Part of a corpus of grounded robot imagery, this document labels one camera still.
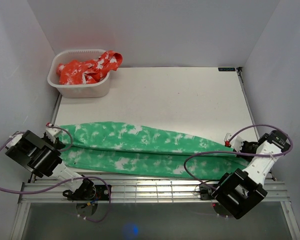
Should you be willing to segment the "green tie-dye trousers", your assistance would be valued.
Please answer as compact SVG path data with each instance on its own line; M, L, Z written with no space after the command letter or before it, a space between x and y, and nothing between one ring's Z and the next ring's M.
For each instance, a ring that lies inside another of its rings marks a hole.
M248 162L212 140L124 122L63 125L67 167L151 177L219 180Z

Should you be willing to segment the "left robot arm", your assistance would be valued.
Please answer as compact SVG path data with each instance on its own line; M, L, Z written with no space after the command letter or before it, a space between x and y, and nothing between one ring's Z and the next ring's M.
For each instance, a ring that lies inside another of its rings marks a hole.
M61 159L60 150L65 145L56 135L45 132L43 137L27 130L17 132L6 144L6 155L39 178L51 177L65 181L62 195L70 201L90 201L96 197L96 187L89 179L68 168Z

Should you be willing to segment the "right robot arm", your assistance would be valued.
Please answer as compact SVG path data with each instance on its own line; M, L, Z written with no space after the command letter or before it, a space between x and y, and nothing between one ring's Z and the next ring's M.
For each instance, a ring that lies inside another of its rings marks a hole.
M225 144L234 152L243 153L240 157L248 161L248 165L243 170L238 168L225 173L211 196L235 219L242 218L267 196L266 176L283 153L290 150L287 139L279 130L265 133L258 141L251 142L238 135L226 135Z

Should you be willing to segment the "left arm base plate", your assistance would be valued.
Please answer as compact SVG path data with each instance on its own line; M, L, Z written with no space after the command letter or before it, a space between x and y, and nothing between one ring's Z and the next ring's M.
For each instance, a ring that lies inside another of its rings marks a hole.
M69 201L108 201L110 199L110 193L112 186L94 184L87 186L80 186L77 190L65 190L62 195Z

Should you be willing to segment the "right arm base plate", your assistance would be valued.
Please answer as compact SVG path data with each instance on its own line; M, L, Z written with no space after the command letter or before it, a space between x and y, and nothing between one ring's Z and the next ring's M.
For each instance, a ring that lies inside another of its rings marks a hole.
M233 187L229 184L199 184L194 188L194 193L199 195L201 200L216 200L222 202L227 199L227 194Z

